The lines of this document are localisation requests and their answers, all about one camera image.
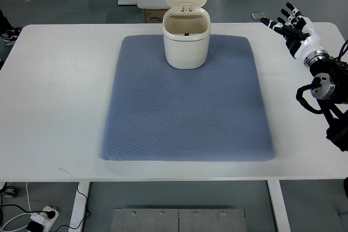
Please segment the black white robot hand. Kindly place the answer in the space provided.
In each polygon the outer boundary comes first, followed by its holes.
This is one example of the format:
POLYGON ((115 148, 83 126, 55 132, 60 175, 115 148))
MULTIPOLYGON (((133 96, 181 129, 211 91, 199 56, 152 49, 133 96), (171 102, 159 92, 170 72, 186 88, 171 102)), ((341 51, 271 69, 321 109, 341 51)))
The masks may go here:
POLYGON ((273 21, 263 17, 260 19, 261 23, 282 35, 291 56, 301 59, 307 67, 316 59, 329 58, 313 22, 291 3, 288 2, 286 6, 287 10, 281 10, 285 20, 279 17, 277 21, 273 21))

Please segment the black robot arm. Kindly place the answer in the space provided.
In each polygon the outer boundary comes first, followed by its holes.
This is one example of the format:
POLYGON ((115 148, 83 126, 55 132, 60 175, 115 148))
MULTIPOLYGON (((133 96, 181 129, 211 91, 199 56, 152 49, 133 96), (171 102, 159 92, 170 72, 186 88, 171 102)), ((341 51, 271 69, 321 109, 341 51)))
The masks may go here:
POLYGON ((304 64, 314 78, 296 93, 296 100, 306 110, 324 115, 329 125, 326 138, 343 152, 347 151, 347 112, 337 105, 347 104, 347 63, 341 60, 346 52, 347 42, 336 58, 322 50, 307 55, 304 64))

